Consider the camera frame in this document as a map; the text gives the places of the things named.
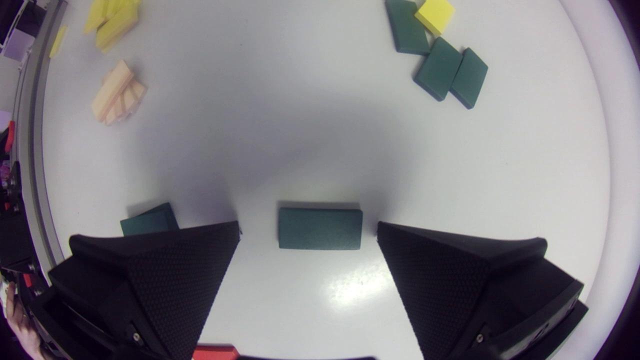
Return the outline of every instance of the stacked wooden blocks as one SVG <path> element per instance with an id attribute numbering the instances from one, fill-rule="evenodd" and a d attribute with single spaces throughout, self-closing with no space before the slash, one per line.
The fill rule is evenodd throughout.
<path id="1" fill-rule="evenodd" d="M 140 0 L 93 0 L 84 33 L 96 31 L 95 46 L 106 54 L 138 22 Z"/>
<path id="2" fill-rule="evenodd" d="M 135 113 L 147 92 L 133 78 L 133 72 L 124 60 L 102 78 L 102 87 L 91 103 L 91 109 L 99 122 L 111 125 Z"/>
<path id="3" fill-rule="evenodd" d="M 473 50 L 460 54 L 440 37 L 454 7 L 447 0 L 426 0 L 419 9 L 405 0 L 387 0 L 386 5 L 396 51 L 426 56 L 414 81 L 437 101 L 451 91 L 466 108 L 473 108 L 488 67 Z M 431 49 L 424 28 L 437 37 Z"/>

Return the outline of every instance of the wooden block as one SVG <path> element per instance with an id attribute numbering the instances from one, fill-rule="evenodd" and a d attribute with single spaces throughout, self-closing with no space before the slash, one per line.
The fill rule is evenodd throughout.
<path id="1" fill-rule="evenodd" d="M 6 143 L 4 143 L 4 152 L 7 154 L 11 151 L 13 141 L 15 140 L 15 121 L 9 121 L 9 133 L 7 134 Z"/>
<path id="2" fill-rule="evenodd" d="M 431 47 L 431 54 L 424 60 L 413 79 L 437 101 L 443 101 L 451 89 L 462 54 L 443 38 L 437 38 Z"/>
<path id="3" fill-rule="evenodd" d="M 124 236 L 161 233 L 171 230 L 167 223 L 166 215 L 162 212 L 121 220 L 120 227 Z"/>
<path id="4" fill-rule="evenodd" d="M 480 59 L 473 50 L 465 50 L 460 68 L 451 84 L 451 93 L 471 109 L 476 105 L 480 89 L 489 67 Z"/>
<path id="5" fill-rule="evenodd" d="M 362 211 L 357 209 L 280 208 L 281 249 L 358 250 Z"/>
<path id="6" fill-rule="evenodd" d="M 118 99 L 116 99 L 116 102 L 113 104 L 113 106 L 111 107 L 111 109 L 109 109 L 109 112 L 107 113 L 107 117 L 104 120 L 105 124 L 107 126 L 111 125 L 112 122 L 118 120 L 122 120 L 126 115 L 128 115 L 129 113 L 125 113 L 124 111 L 124 103 L 122 101 L 122 94 L 120 94 L 118 96 Z"/>
<path id="7" fill-rule="evenodd" d="M 53 58 L 58 54 L 58 50 L 60 50 L 60 44 L 62 43 L 62 38 L 65 37 L 65 33 L 67 32 L 67 25 L 64 25 L 60 30 L 58 30 L 58 34 L 56 35 L 56 39 L 53 42 L 53 46 L 51 47 L 51 52 L 49 53 L 49 58 Z"/>
<path id="8" fill-rule="evenodd" d="M 103 85 L 107 81 L 107 79 L 109 78 L 109 76 L 111 75 L 112 72 L 113 72 L 113 70 L 109 71 L 105 76 L 102 77 L 102 84 Z"/>
<path id="9" fill-rule="evenodd" d="M 413 1 L 403 0 L 387 0 L 385 3 L 396 51 L 407 54 L 429 54 L 429 42 L 424 33 L 424 26 L 413 16 L 418 6 Z"/>
<path id="10" fill-rule="evenodd" d="M 129 31 L 138 22 L 138 5 L 126 3 L 118 12 L 108 20 L 95 36 L 95 46 L 98 49 L 112 45 L 111 42 L 118 36 Z"/>
<path id="11" fill-rule="evenodd" d="M 96 119 L 100 121 L 106 119 L 107 113 L 131 79 L 133 79 L 133 73 L 124 60 L 120 60 L 91 103 Z"/>
<path id="12" fill-rule="evenodd" d="M 124 104 L 124 111 L 130 114 L 131 111 L 138 105 L 138 98 L 130 85 L 122 92 L 122 103 Z"/>
<path id="13" fill-rule="evenodd" d="M 108 0 L 93 0 L 89 9 L 89 17 L 84 24 L 84 33 L 89 34 L 107 21 Z"/>
<path id="14" fill-rule="evenodd" d="M 140 103 L 142 102 L 142 99 L 147 94 L 147 88 L 145 88 L 144 85 L 137 82 L 135 79 L 131 80 L 131 88 L 133 89 L 133 93 L 136 95 L 136 99 L 138 100 L 138 102 L 134 105 L 133 109 L 131 110 L 131 113 L 135 114 L 136 111 L 138 110 L 138 107 L 140 107 Z"/>
<path id="15" fill-rule="evenodd" d="M 436 37 L 444 32 L 456 9 L 447 0 L 426 0 L 415 17 Z"/>

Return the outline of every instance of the stacked yellow blocks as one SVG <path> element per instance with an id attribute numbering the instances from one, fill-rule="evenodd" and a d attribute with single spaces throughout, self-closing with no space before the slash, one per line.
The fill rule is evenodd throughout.
<path id="1" fill-rule="evenodd" d="M 95 46 L 106 54 L 138 22 L 140 0 L 93 0 L 84 33 L 96 31 Z"/>
<path id="2" fill-rule="evenodd" d="M 124 60 L 102 78 L 102 87 L 91 103 L 95 118 L 105 125 L 135 113 L 147 88 L 133 78 Z"/>

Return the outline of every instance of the human hand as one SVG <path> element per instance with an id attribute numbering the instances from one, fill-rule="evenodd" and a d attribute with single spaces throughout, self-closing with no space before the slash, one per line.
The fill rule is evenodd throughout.
<path id="1" fill-rule="evenodd" d="M 40 351 L 40 335 L 22 308 L 22 304 L 16 299 L 13 282 L 6 290 L 6 321 L 24 351 L 34 360 L 44 360 L 45 357 Z"/>

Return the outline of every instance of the yellow block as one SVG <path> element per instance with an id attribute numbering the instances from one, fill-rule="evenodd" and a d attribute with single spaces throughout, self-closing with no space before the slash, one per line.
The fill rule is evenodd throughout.
<path id="1" fill-rule="evenodd" d="M 118 36 L 126 33 L 138 22 L 138 5 L 127 3 L 123 6 L 111 20 L 107 21 L 95 36 L 95 46 L 104 49 Z"/>
<path id="2" fill-rule="evenodd" d="M 110 20 L 116 15 L 118 10 L 122 7 L 122 0 L 108 0 L 107 5 L 107 20 Z"/>
<path id="3" fill-rule="evenodd" d="M 109 50 L 111 50 L 111 48 L 118 42 L 120 41 L 120 39 L 126 34 L 126 31 L 121 32 L 119 35 L 117 35 L 115 38 L 111 39 L 111 41 L 109 41 L 107 43 L 107 45 L 105 45 L 102 49 L 100 49 L 100 51 L 103 54 L 107 54 L 109 52 Z"/>
<path id="4" fill-rule="evenodd" d="M 447 0 L 426 0 L 415 17 L 436 37 L 447 27 L 456 9 Z"/>
<path id="5" fill-rule="evenodd" d="M 67 32 L 67 25 L 64 25 L 60 30 L 58 30 L 58 34 L 56 35 L 56 39 L 53 42 L 53 47 L 51 48 L 51 52 L 49 53 L 49 58 L 52 58 L 57 55 L 58 50 L 60 50 L 60 43 L 62 42 L 62 38 L 65 36 Z"/>
<path id="6" fill-rule="evenodd" d="M 107 21 L 107 5 L 108 0 L 93 0 L 91 9 L 89 9 L 89 17 L 84 25 L 85 34 L 89 34 Z"/>

